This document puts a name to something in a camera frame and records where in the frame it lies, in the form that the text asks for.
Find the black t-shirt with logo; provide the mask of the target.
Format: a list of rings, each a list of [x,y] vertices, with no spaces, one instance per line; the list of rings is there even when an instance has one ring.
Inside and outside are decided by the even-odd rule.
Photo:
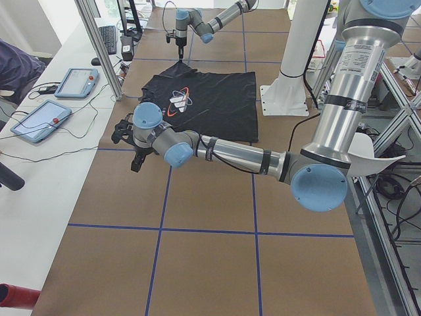
[[[259,140],[254,72],[199,72],[177,62],[142,87],[142,102],[161,108],[175,131],[193,130],[233,142]]]

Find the black power adapter box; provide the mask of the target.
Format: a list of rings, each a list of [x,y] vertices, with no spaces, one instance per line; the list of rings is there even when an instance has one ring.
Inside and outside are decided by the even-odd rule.
[[[134,58],[134,41],[131,36],[121,36],[121,56],[123,61],[132,61]]]

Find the black computer keyboard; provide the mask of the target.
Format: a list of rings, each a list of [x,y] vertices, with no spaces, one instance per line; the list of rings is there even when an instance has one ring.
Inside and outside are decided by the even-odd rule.
[[[115,26],[100,26],[98,27],[99,34],[103,43],[105,44],[107,53],[109,55],[116,54],[116,27]]]

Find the black computer mouse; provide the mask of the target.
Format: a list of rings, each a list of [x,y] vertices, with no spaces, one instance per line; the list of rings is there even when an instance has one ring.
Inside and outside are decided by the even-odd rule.
[[[92,58],[91,65],[93,65],[93,66],[100,66],[101,65],[101,62],[100,62],[100,60],[97,57],[95,57],[95,58]]]

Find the upper blue teach pendant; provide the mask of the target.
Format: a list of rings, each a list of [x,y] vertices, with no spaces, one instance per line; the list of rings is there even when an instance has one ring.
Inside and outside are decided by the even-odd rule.
[[[70,68],[59,84],[54,96],[62,99],[84,99],[94,89],[99,71],[94,68]]]

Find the blue teach pendant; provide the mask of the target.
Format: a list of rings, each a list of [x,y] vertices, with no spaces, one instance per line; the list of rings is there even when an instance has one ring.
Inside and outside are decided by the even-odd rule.
[[[20,119],[11,132],[27,142],[37,144],[56,131],[71,114],[69,107],[47,100]]]
[[[70,68],[59,84],[54,96],[62,99],[84,99],[94,89],[99,71],[94,68]]]

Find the lower blue teach pendant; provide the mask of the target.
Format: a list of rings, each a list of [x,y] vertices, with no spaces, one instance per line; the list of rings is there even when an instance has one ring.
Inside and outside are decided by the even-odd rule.
[[[37,144],[56,131],[71,114],[69,107],[47,100],[20,119],[11,132],[27,142]]]

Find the seated person in purple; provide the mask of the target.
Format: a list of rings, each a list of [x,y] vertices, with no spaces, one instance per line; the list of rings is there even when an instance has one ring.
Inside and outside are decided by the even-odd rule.
[[[1,39],[1,91],[19,105],[45,70],[45,63]]]

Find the red cylinder object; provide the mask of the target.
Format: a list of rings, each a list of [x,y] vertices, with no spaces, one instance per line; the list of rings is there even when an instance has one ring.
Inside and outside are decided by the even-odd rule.
[[[40,294],[40,290],[1,284],[1,307],[32,310]]]

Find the aluminium frame post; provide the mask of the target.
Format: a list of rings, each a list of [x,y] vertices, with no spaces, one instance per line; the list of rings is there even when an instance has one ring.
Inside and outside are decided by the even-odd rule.
[[[93,46],[94,51],[96,52],[99,62],[101,63],[101,68],[105,73],[105,77],[111,90],[117,101],[122,99],[122,89],[121,85],[114,73],[114,68],[110,62],[109,55],[107,53],[105,44],[99,33],[93,11],[86,0],[75,0],[76,7],[78,9],[79,15],[84,23],[86,32],[90,39],[90,42]]]

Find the white pedestal column base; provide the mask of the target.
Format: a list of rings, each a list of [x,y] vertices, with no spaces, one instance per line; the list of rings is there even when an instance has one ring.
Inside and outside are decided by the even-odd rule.
[[[328,0],[299,0],[296,3],[278,77],[260,87],[264,116],[307,116],[303,75],[318,39]]]

